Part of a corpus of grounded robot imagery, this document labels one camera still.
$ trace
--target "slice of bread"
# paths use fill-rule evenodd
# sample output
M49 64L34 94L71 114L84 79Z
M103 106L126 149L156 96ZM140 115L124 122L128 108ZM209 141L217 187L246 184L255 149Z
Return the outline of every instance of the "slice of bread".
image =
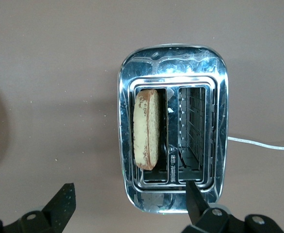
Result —
M155 89L140 91L133 112L133 148L136 165L152 170L158 161L159 95Z

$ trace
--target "white cable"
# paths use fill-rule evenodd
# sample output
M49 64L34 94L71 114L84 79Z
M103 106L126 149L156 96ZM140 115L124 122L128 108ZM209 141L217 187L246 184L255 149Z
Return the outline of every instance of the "white cable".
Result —
M259 147L265 147L265 148L274 149L274 150L284 150L284 147L272 146L272 145L268 145L268 144L264 144L264 143L260 143L260 142L255 142L255 141L251 141L251 140L246 140L246 139L242 139L242 138L228 137L228 140L236 141L236 142L249 143L249 144L259 146Z

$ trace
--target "chrome toaster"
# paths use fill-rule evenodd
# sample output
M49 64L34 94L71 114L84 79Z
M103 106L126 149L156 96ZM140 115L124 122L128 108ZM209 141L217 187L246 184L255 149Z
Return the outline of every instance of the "chrome toaster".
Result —
M151 171L135 164L133 108L143 89L160 97L160 145ZM228 126L228 78L211 48L168 44L139 49L118 76L118 126L126 193L139 209L187 213L186 181L194 180L207 202L221 195Z

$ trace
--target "screw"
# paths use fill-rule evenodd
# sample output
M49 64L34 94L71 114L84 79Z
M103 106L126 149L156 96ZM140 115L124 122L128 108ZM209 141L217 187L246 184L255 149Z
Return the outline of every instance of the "screw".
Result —
M35 217L36 217L36 214L31 214L31 215L27 216L27 220L35 219Z
M216 216L222 216L223 215L223 213L219 209L213 209L212 213Z
M259 225L265 224L265 221L260 216L253 216L252 219Z

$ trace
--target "toaster body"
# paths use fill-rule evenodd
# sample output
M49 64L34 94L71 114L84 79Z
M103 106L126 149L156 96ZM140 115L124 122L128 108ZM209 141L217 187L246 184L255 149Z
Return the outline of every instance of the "toaster body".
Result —
M151 171L135 164L133 111L144 89L159 94L159 156ZM125 189L139 209L186 213L186 181L207 202L221 195L228 126L228 79L211 48L168 44L139 49L118 76L118 127Z

